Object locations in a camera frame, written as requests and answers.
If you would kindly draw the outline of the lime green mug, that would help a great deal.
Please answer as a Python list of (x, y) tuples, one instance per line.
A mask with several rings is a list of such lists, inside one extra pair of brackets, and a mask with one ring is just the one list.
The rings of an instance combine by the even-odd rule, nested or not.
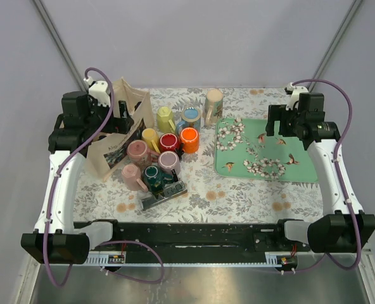
[(160, 107), (156, 114), (156, 121), (160, 132), (175, 133), (174, 114), (170, 108)]

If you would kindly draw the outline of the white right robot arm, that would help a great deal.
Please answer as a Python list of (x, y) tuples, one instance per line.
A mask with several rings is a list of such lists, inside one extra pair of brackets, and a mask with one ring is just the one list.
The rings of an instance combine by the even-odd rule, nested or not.
[(298, 138), (314, 165), (323, 200), (323, 216), (315, 222), (281, 220), (283, 229), (273, 235), (282, 251), (296, 241), (315, 253), (360, 253), (375, 230), (375, 216), (366, 214), (350, 184), (341, 152), (341, 134), (325, 120), (324, 95), (301, 92), (291, 106), (271, 105), (266, 134)]

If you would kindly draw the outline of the beige floral mug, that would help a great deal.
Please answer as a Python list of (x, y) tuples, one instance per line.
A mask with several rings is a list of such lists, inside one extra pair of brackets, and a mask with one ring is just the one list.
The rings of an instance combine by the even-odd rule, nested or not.
[(210, 89), (205, 100), (205, 125), (214, 124), (222, 117), (223, 93), (218, 89)]

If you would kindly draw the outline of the blue butterfly mug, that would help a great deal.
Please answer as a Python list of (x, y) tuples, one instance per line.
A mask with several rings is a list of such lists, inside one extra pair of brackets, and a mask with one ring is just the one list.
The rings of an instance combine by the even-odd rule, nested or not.
[(199, 108), (190, 106), (186, 107), (181, 112), (181, 121), (175, 126), (176, 134), (179, 136), (181, 131), (187, 127), (196, 129), (198, 132), (201, 129), (201, 111)]

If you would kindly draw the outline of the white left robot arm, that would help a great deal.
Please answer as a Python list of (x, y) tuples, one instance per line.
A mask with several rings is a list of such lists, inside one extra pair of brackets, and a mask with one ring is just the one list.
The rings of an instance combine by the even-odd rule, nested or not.
[(61, 105), (63, 112), (48, 138), (49, 179), (42, 210), (33, 231), (22, 235), (21, 246), (39, 263), (83, 264), (100, 244), (108, 250), (119, 248), (122, 235), (113, 229), (114, 220), (74, 222), (75, 193), (88, 152), (87, 147), (80, 151), (77, 148), (105, 118), (109, 121), (104, 133), (129, 130), (134, 121), (125, 101), (115, 102), (120, 110), (116, 118), (96, 98), (82, 91), (65, 93)]

